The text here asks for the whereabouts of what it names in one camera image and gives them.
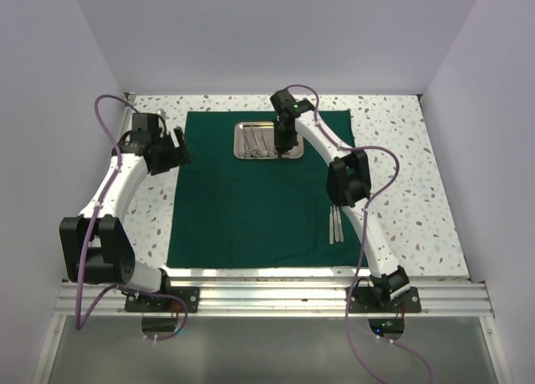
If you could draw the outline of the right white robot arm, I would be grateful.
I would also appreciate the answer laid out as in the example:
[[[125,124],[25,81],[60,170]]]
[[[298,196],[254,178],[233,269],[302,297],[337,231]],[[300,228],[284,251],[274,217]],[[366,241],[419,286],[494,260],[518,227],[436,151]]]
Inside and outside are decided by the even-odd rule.
[[[367,150],[392,156],[395,172],[385,187],[398,177],[400,162],[392,151],[380,146],[351,147],[323,121],[319,97],[315,102],[296,100],[288,88],[275,92],[270,102],[276,117],[273,121],[274,145],[279,156],[292,150],[301,136],[322,157],[328,167],[327,193],[354,227],[366,258],[371,281],[372,300],[380,310],[392,310],[410,289],[410,281],[399,260],[390,249],[376,217],[369,214],[369,205],[385,189],[372,191]]]

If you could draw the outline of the steel forceps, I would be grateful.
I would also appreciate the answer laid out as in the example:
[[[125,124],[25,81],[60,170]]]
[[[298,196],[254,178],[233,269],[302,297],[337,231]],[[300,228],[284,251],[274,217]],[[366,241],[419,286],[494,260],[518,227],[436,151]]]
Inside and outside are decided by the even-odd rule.
[[[260,136],[261,136],[261,142],[262,142],[262,145],[263,145],[263,155],[265,157],[270,157],[271,156],[271,150],[270,150],[270,146],[268,145],[268,141],[266,139],[266,136],[264,135],[264,131],[260,131]]]

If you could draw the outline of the steel scalpel handle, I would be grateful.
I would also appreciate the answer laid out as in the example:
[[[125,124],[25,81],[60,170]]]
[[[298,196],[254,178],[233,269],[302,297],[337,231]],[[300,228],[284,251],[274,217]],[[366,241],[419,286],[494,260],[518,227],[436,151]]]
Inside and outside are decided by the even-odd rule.
[[[333,245],[335,242],[335,221],[334,221],[334,207],[329,207],[329,244]]]
[[[339,243],[342,243],[344,241],[344,232],[343,232],[343,225],[342,225],[342,219],[341,219],[341,212],[340,212],[339,207],[337,207],[337,208],[338,208],[339,236],[340,236]]]
[[[332,207],[332,214],[333,214],[334,241],[338,243],[340,241],[340,236],[339,236],[338,208],[336,206]]]

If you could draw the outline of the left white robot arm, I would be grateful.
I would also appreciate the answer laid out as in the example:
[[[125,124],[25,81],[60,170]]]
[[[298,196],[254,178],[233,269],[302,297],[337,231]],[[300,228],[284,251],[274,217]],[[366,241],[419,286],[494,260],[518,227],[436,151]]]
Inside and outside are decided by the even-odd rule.
[[[145,292],[144,300],[152,309],[168,309],[174,291],[167,274],[139,260],[123,222],[146,177],[192,162],[180,127],[169,132],[161,113],[135,112],[131,129],[111,151],[109,169],[93,198],[77,216],[65,217],[59,224],[69,280]]]

